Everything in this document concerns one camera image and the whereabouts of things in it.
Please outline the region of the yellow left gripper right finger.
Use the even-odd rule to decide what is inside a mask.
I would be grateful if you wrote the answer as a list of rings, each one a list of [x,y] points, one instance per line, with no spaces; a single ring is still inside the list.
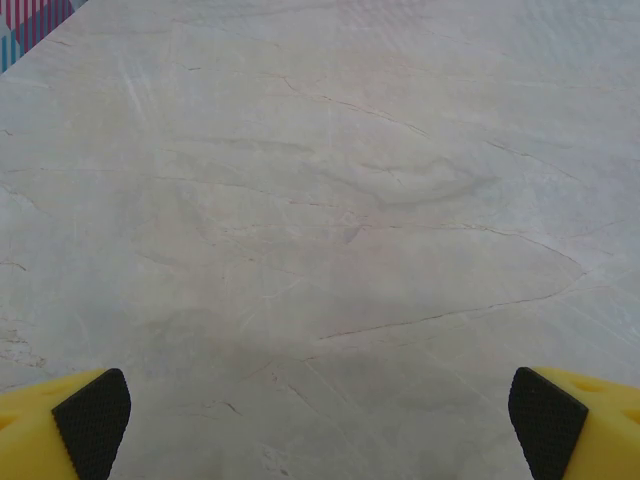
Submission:
[[[639,478],[639,389],[520,367],[508,413],[535,480]]]

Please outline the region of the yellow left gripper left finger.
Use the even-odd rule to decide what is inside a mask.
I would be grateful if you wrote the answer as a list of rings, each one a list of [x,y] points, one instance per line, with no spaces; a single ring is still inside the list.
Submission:
[[[107,479],[131,413],[118,368],[1,394],[3,479]]]

